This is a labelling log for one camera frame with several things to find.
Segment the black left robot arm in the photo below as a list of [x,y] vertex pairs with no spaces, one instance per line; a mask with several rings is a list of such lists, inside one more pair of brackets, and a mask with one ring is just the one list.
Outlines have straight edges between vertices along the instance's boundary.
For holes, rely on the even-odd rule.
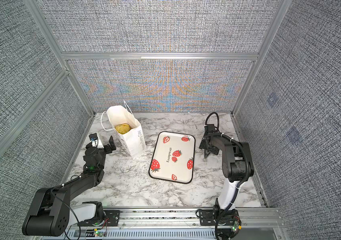
[[22,233],[25,236],[53,236],[63,234],[68,226],[104,227],[108,216],[100,202],[88,201],[72,208],[71,201],[102,182],[106,156],[115,151],[112,137],[103,144],[97,134],[90,134],[80,175],[52,188],[37,190],[25,217]]

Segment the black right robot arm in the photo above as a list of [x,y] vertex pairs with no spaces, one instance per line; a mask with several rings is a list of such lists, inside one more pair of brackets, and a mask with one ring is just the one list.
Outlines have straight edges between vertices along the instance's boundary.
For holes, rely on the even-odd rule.
[[234,209],[242,185],[254,174],[249,144],[219,132],[214,124],[205,124],[199,148],[204,151],[205,158],[210,154],[221,153],[221,169],[225,181],[216,205],[222,211]]

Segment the fake croissant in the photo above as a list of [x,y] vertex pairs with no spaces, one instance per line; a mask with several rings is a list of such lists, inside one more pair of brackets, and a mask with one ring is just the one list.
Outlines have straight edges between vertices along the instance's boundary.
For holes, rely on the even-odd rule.
[[120,124],[115,126],[115,130],[117,131],[117,133],[124,135],[131,130],[131,127],[129,124]]

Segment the white printed paper bag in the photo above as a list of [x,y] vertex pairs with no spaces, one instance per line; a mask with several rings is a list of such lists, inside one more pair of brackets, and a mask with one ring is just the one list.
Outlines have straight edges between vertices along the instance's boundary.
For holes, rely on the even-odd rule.
[[[109,129],[103,124],[105,114],[112,125]],[[104,131],[117,134],[120,143],[132,158],[140,156],[147,150],[142,125],[135,118],[126,101],[124,101],[124,106],[112,106],[103,112],[100,123]]]

